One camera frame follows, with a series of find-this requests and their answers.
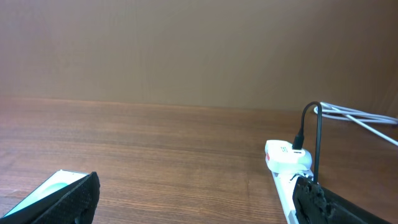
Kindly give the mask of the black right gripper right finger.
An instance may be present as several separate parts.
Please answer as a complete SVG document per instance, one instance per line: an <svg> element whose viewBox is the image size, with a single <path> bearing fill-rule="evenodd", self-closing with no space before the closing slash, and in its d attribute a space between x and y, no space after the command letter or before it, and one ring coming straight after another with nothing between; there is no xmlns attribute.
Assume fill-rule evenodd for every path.
<svg viewBox="0 0 398 224"><path fill-rule="evenodd" d="M299 224L389 224L303 176L295 183L292 199Z"/></svg>

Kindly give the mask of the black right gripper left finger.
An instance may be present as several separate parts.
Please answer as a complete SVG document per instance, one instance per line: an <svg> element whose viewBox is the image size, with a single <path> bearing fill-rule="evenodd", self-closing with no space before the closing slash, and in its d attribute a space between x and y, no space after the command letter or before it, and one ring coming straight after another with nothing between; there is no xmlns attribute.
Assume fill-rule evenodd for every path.
<svg viewBox="0 0 398 224"><path fill-rule="evenodd" d="M100 180L91 172L16 213L2 224L91 224L100 199Z"/></svg>

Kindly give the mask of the blue Galaxy smartphone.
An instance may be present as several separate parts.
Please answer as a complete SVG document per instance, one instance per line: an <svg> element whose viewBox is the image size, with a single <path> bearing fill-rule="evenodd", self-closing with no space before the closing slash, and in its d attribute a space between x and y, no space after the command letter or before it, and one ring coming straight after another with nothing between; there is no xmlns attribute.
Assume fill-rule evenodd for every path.
<svg viewBox="0 0 398 224"><path fill-rule="evenodd" d="M33 203L43 199L44 197L72 184L73 182L84 178L87 173L75 172L70 170L58 170L52 174L45 182L40 184L33 192L26 198L19 202L12 210L7 212L3 217L22 210L23 208L32 205Z"/></svg>

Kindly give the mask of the white USB charger plug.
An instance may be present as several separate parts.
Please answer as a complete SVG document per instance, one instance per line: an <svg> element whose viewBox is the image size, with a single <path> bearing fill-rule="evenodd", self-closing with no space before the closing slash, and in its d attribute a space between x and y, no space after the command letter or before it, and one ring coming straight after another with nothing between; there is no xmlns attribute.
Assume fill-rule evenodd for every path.
<svg viewBox="0 0 398 224"><path fill-rule="evenodd" d="M271 172L295 174L311 169L312 155L305 149L293 149L287 141L267 140L264 151Z"/></svg>

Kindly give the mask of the white power strip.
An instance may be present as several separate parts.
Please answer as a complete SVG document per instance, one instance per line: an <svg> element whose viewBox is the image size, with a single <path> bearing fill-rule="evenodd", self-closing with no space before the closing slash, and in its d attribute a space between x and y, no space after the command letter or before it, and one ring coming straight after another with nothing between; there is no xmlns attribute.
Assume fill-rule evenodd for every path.
<svg viewBox="0 0 398 224"><path fill-rule="evenodd" d="M271 172L274 183L279 194L280 202L282 205L283 213L288 224L299 224L296 217L296 209L293 202L293 192L296 181L299 177L313 177L310 170L299 172L297 174L278 174Z"/></svg>

